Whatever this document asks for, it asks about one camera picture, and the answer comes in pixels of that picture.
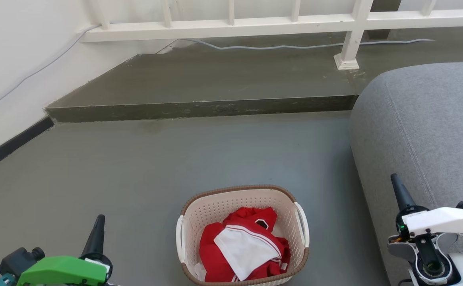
railing post base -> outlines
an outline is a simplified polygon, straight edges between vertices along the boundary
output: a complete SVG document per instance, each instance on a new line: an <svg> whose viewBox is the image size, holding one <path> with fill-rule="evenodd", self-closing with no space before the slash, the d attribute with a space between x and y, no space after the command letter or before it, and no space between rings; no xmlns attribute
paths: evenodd
<svg viewBox="0 0 463 286"><path fill-rule="evenodd" d="M337 66L338 70L358 70L358 63L356 58L353 60L343 60L341 54L337 54L333 56L333 60L335 61L335 65Z"/></svg>

green robotic arm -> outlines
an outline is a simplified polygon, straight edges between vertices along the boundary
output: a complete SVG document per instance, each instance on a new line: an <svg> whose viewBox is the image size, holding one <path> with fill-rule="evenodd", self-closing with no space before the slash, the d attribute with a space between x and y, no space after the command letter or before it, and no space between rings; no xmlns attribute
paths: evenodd
<svg viewBox="0 0 463 286"><path fill-rule="evenodd" d="M32 252L19 248L0 264L0 286L35 286L67 284L106 286L113 264L103 254L104 215L97 216L81 257L44 257L36 247Z"/></svg>

sofa seam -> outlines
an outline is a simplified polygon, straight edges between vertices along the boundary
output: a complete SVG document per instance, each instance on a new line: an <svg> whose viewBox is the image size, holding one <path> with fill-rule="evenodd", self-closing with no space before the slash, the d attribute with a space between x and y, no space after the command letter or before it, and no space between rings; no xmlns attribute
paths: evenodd
<svg viewBox="0 0 463 286"><path fill-rule="evenodd" d="M387 74L386 79L384 80L384 87L385 87L385 89L387 91L386 96L387 96L387 98L389 100L389 107L391 108L391 110L393 112L393 115L395 117L395 121L398 124L398 128L399 128L400 132L403 135L403 139L405 141L406 147L408 148L408 150L410 152L411 161L412 161L413 165L415 166L415 169L417 170L418 178L422 182L422 186L424 187L424 193L426 193L426 196L429 199L429 202L431 204L433 204L433 208L437 208L438 204L436 203L436 199L434 197L434 194L431 191L431 187L429 186L429 183L427 182L427 178L424 175L424 172L422 171L422 167L420 166L419 159L418 159L417 155L415 154L415 150L413 148L413 145L411 144L411 140L410 140L410 137L408 136L408 132L406 131L406 128L404 127L404 123L403 123L403 121L401 119L401 116L399 115L399 112L397 110L397 106L395 105L395 103L393 101L393 98L391 96L390 88L386 84L387 81L389 81L389 79L390 79L390 74Z"/></svg>

black cable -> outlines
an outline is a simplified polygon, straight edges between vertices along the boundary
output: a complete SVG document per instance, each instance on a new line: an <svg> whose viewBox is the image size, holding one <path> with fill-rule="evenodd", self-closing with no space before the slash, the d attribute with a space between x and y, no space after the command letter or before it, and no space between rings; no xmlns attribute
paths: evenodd
<svg viewBox="0 0 463 286"><path fill-rule="evenodd" d="M403 280L399 281L397 286L401 286L401 284L406 283L406 282L411 282L411 279L403 279Z"/></svg>

perforated basket wall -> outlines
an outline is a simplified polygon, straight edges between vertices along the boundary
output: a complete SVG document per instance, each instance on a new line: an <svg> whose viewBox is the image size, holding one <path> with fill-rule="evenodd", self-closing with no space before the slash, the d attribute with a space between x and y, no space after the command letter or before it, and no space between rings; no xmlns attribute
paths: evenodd
<svg viewBox="0 0 463 286"><path fill-rule="evenodd" d="M300 217L295 202L295 197L290 192L273 185L224 188L192 197L182 209L181 236L185 261L185 263L182 263L184 273L191 281L201 286L273 286L285 283L304 267L309 255L309 248L305 245L304 228L301 224L301 221L306 221L306 219ZM277 221L275 222L273 234L285 237L291 250L291 259L287 272L250 281L222 283L199 281L196 278L194 266L199 259L199 241L203 229L208 224L223 221L228 214L240 207L272 207L275 210Z"/></svg>

